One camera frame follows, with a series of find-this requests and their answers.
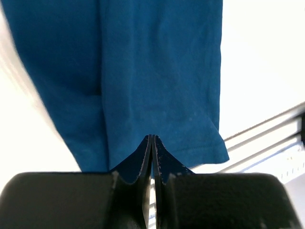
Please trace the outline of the navy blue t shirt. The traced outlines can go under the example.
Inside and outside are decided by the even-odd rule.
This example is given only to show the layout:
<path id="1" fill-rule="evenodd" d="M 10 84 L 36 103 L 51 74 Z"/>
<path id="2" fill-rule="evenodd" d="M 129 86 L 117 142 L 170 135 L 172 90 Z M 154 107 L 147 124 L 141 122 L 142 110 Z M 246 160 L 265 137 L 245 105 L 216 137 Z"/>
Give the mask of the navy blue t shirt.
<path id="1" fill-rule="evenodd" d="M 221 0 L 4 0 L 17 52 L 80 169 L 105 172 L 148 134 L 188 167 L 219 134 Z"/>

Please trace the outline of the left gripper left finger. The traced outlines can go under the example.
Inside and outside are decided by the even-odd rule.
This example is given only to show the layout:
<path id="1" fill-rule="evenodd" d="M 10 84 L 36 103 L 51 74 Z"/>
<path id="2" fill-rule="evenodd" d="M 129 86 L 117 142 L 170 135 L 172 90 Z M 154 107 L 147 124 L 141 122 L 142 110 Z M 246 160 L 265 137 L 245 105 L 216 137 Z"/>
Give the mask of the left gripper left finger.
<path id="1" fill-rule="evenodd" d="M 3 229 L 146 229 L 152 136 L 107 173 L 25 172 L 0 196 Z"/>

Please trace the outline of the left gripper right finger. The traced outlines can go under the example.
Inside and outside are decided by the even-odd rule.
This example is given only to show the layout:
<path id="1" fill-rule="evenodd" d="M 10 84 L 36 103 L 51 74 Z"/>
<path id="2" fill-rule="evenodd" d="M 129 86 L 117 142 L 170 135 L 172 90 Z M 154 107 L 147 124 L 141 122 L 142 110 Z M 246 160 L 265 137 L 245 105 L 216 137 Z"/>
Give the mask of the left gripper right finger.
<path id="1" fill-rule="evenodd" d="M 152 137 L 159 229 L 300 229 L 282 183 L 270 174 L 196 174 Z"/>

